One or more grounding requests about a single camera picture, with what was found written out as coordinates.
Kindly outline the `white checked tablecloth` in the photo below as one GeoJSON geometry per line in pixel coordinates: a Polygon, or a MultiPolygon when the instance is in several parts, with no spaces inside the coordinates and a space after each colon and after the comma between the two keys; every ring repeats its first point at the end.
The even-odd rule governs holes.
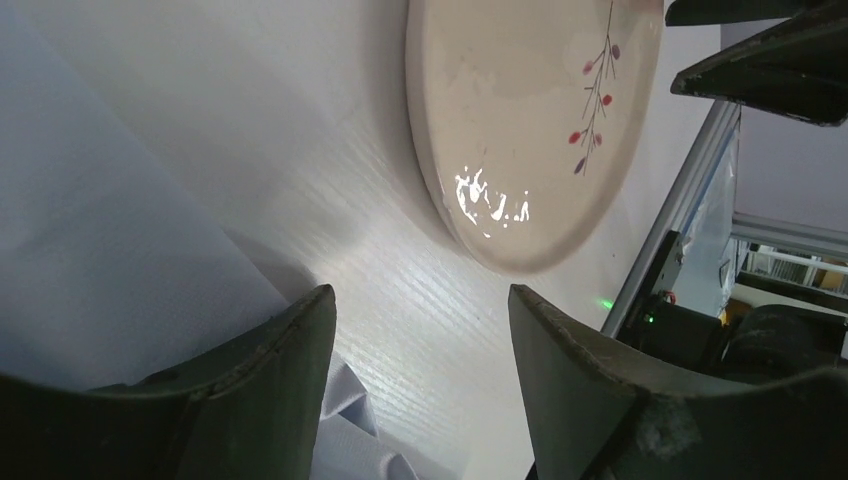
{"type": "MultiPolygon", "coordinates": [[[[314,288],[297,281],[296,298],[285,298],[2,3],[1,379],[70,391],[135,385],[314,288]]],[[[306,479],[413,477],[332,349],[306,479]]]]}

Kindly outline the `cream pink branch plate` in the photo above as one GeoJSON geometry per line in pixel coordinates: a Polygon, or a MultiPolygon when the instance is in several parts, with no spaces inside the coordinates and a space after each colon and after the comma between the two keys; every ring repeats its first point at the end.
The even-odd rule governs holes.
{"type": "Polygon", "coordinates": [[[634,159],[660,1],[413,1],[406,95],[425,184],[481,265],[534,274],[592,234],[634,159]]]}

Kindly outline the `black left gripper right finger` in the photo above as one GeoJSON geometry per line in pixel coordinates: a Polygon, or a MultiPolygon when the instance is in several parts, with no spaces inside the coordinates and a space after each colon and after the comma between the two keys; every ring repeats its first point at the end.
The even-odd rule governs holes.
{"type": "Polygon", "coordinates": [[[509,324],[542,479],[843,479],[847,372],[751,385],[646,355],[525,285],[509,324]]]}

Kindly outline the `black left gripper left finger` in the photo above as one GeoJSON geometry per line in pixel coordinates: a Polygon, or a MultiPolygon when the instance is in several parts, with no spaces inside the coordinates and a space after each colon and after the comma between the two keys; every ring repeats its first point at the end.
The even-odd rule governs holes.
{"type": "Polygon", "coordinates": [[[5,479],[306,479],[336,328],[332,287],[135,385],[1,379],[5,479]]]}

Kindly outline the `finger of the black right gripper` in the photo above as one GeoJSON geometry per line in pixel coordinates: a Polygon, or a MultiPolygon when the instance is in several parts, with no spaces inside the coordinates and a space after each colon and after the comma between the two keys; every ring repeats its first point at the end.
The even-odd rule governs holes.
{"type": "Polygon", "coordinates": [[[792,17],[813,8],[815,0],[676,0],[667,26],[722,25],[792,17]]]}
{"type": "Polygon", "coordinates": [[[847,119],[847,4],[813,8],[680,71],[670,90],[818,126],[847,119]]]}

